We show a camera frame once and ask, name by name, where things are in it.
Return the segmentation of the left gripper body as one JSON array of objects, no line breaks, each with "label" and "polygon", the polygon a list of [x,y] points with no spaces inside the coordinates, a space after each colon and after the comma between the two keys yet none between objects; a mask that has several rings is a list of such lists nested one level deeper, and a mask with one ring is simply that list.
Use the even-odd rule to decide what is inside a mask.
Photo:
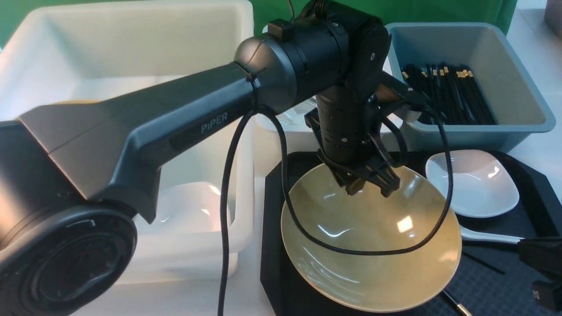
[{"label": "left gripper body", "polygon": [[405,86],[384,85],[365,101],[356,101],[342,85],[316,96],[317,108],[305,121],[318,139],[319,158],[335,178],[393,178],[391,168],[406,164],[406,141],[388,116],[403,116],[408,96]]}]

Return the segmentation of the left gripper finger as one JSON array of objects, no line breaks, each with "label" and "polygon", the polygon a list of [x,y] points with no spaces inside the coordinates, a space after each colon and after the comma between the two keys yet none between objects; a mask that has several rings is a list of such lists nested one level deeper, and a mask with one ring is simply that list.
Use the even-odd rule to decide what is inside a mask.
[{"label": "left gripper finger", "polygon": [[367,172],[353,165],[329,165],[329,168],[337,184],[349,196],[362,190],[367,181]]},{"label": "left gripper finger", "polygon": [[389,198],[400,187],[400,178],[386,162],[367,164],[367,181],[376,185],[384,198]]}]

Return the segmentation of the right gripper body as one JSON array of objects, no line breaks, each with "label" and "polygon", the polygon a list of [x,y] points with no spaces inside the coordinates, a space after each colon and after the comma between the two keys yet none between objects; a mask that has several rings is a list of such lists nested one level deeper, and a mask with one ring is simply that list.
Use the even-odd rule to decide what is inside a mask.
[{"label": "right gripper body", "polygon": [[521,239],[517,243],[517,250],[520,261],[549,279],[532,282],[536,304],[554,312],[561,312],[562,239],[560,237]]}]

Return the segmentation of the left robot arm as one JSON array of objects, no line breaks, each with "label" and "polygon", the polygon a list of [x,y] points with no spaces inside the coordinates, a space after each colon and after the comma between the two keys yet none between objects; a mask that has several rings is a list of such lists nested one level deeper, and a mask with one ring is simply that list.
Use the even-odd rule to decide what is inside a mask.
[{"label": "left robot arm", "polygon": [[223,315],[229,264],[227,189],[234,154],[255,114],[276,115],[311,96],[325,157],[389,195],[398,179],[363,146],[387,124],[374,110],[391,36],[378,17],[312,0],[291,21],[241,42],[234,60],[90,104],[38,106],[1,123],[1,314],[69,316],[115,284],[132,260],[133,222],[156,218],[164,164],[239,121],[223,171]]}]

